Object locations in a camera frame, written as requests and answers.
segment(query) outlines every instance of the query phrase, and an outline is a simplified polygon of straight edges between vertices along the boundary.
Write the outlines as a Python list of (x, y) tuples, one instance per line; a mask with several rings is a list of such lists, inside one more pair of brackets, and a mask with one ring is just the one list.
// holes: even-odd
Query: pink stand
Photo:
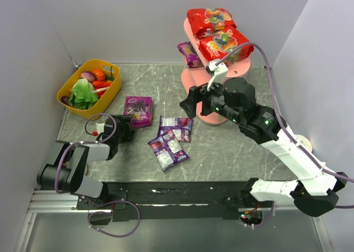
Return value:
[[(191, 41), (195, 51), (197, 52), (199, 58), (201, 59), (202, 63), (204, 66), (207, 66), (209, 61), (206, 60), (199, 51), (199, 40), (193, 36), (192, 30), (190, 28), (190, 24), (188, 22), (188, 19), (184, 21), (184, 31), (187, 34), (189, 40)], [(228, 67), (228, 73), (226, 75), (227, 78), (235, 78), (237, 76), (242, 76), (244, 75), (248, 70), (249, 67), (251, 66), (251, 61), (249, 58), (246, 58), (240, 62), (234, 63), (231, 66)], [(210, 75), (207, 73), (205, 68), (187, 68), (182, 72), (182, 83), (184, 86), (184, 89), (186, 92), (189, 92), (189, 88), (192, 86), (200, 86), (202, 84), (208, 83), (209, 80), (211, 79)], [(208, 116), (201, 116), (201, 102), (197, 104), (197, 116), (199, 119), (209, 125), (219, 125), (222, 124), (226, 121), (226, 119), (217, 113), (212, 113)]]

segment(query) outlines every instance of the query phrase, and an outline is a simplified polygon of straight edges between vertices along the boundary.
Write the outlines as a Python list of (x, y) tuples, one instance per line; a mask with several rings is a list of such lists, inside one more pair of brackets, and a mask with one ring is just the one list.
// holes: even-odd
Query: plastic vegetable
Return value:
[(87, 79), (79, 79), (72, 87), (72, 93), (69, 103), (77, 109), (86, 110), (98, 101), (97, 94), (94, 93), (95, 89)]
[(93, 87), (97, 90), (97, 89), (100, 89), (100, 88), (106, 88), (106, 87), (109, 87), (112, 85), (111, 82), (108, 82), (108, 81), (94, 81), (92, 82), (93, 84)]
[[(95, 90), (99, 90), (99, 89), (104, 89), (104, 88), (97, 88), (97, 87), (93, 87)], [(102, 91), (99, 91), (99, 92), (96, 92), (98, 98), (102, 97), (102, 95), (105, 93), (106, 91), (105, 90), (102, 90)]]
[(63, 96), (63, 97), (61, 97), (60, 101), (61, 101), (63, 104), (72, 107), (72, 105), (69, 103), (69, 99), (70, 99), (69, 96)]
[(95, 69), (92, 71), (98, 81), (106, 81), (106, 75), (101, 69)]
[(105, 88), (95, 88), (95, 87), (93, 87), (93, 88), (95, 89), (94, 92), (98, 93), (98, 92), (101, 92), (101, 91), (108, 90), (110, 87), (105, 87)]
[(96, 80), (95, 75), (92, 72), (90, 72), (90, 71), (84, 71), (84, 72), (81, 73), (80, 76), (81, 76), (82, 79), (87, 79), (91, 83), (94, 80)]
[(111, 75), (110, 76), (106, 75), (106, 79), (114, 81), (114, 77), (113, 77), (113, 74), (112, 74), (112, 68), (113, 67), (111, 66), (111, 70), (110, 70)]

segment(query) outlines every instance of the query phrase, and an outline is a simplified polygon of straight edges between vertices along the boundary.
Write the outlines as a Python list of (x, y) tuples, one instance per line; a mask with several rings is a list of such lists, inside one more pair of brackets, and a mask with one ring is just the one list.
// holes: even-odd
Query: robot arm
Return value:
[[(118, 151), (118, 145), (129, 142), (135, 133), (130, 127), (131, 116), (112, 115), (117, 129), (114, 135), (105, 143), (84, 144), (74, 147), (66, 155), (66, 166), (63, 166), (59, 175), (59, 188), (62, 192), (88, 196), (106, 202), (108, 199), (107, 184), (86, 176), (87, 162), (110, 160)], [(110, 118), (104, 124), (96, 124), (97, 140), (107, 138), (113, 131), (113, 122)], [(61, 156), (69, 142), (55, 141), (44, 161), (38, 175), (37, 183), (43, 188), (53, 188), (56, 171)]]
[[(293, 203), (313, 217), (334, 209), (339, 199), (336, 192), (346, 181), (324, 173), (299, 148), (299, 141), (290, 140), (279, 125), (274, 109), (256, 103), (256, 90), (244, 78), (231, 78), (222, 85), (227, 68), (218, 69), (215, 62), (207, 67), (212, 79), (208, 84), (191, 87), (188, 97), (180, 103), (181, 108), (189, 118), (194, 118), (196, 105), (201, 101), (202, 116), (216, 112), (229, 119), (243, 134), (274, 153), (298, 178), (285, 182), (251, 178), (243, 190), (243, 201), (253, 205), (267, 200)], [(290, 126), (282, 120), (292, 138), (297, 140)], [(322, 168), (332, 171), (325, 163)]]

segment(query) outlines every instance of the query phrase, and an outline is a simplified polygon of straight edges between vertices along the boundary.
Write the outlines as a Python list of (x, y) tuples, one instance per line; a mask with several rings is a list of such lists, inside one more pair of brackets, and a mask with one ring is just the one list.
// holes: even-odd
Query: printed label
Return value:
[(188, 130), (186, 130), (185, 131), (185, 136), (184, 136), (184, 139), (186, 139), (186, 141), (188, 142), (189, 141), (189, 131)]
[(221, 12), (221, 13), (222, 13), (222, 15), (223, 15), (225, 20), (227, 20), (227, 21), (231, 21), (232, 20), (231, 16), (228, 13), (226, 13), (226, 12)]
[(180, 161), (183, 161), (184, 159), (186, 159), (186, 156), (185, 156), (185, 155), (179, 157), (179, 158), (177, 159), (177, 161), (180, 162)]
[(265, 112), (264, 114), (263, 114), (263, 117), (265, 118), (265, 119), (267, 119), (267, 120), (269, 120), (269, 122), (268, 123), (272, 123), (273, 121), (274, 121), (274, 117), (273, 117), (273, 115), (271, 115), (270, 113), (268, 113), (268, 112)]
[(187, 45), (184, 45), (184, 46), (182, 47), (182, 50), (183, 50), (183, 51), (185, 52), (185, 54), (187, 54), (187, 55), (192, 54), (191, 50), (189, 49), (189, 47), (188, 47)]
[(172, 138), (173, 135), (168, 133), (167, 135), (163, 136), (164, 140), (169, 140), (170, 138)]
[(137, 102), (137, 99), (134, 99), (134, 98), (132, 98), (132, 99), (130, 99), (130, 100), (128, 101), (128, 103), (130, 103), (130, 104), (133, 104), (133, 103), (135, 103), (135, 102)]
[(220, 47), (213, 40), (207, 42), (206, 45), (208, 45), (210, 50), (212, 50), (213, 52), (217, 52), (221, 50)]
[(162, 168), (167, 167), (168, 165), (173, 163), (173, 159), (167, 151), (164, 151), (160, 155), (156, 156), (159, 162), (161, 163)]
[(173, 132), (178, 140), (181, 139), (181, 130), (180, 129), (173, 129)]
[(161, 126), (175, 126), (174, 118), (162, 118)]
[(172, 153), (176, 153), (182, 150), (181, 145), (179, 145), (178, 140), (171, 140), (168, 142), (168, 146), (170, 147)]

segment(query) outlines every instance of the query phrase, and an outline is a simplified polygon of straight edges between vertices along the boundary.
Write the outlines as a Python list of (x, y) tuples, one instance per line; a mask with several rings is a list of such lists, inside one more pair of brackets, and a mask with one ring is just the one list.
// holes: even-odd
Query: white bracket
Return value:
[(209, 65), (208, 65), (209, 70), (213, 71), (214, 75), (208, 82), (208, 87), (207, 87), (208, 91), (210, 90), (210, 87), (211, 87), (213, 82), (222, 83), (225, 80), (225, 78), (226, 78), (226, 75), (227, 75), (227, 72), (228, 72), (228, 68), (225, 65), (225, 63), (221, 63), (219, 65), (215, 65), (219, 60), (220, 59), (216, 59), (216, 60), (213, 60), (213, 61), (209, 62)]

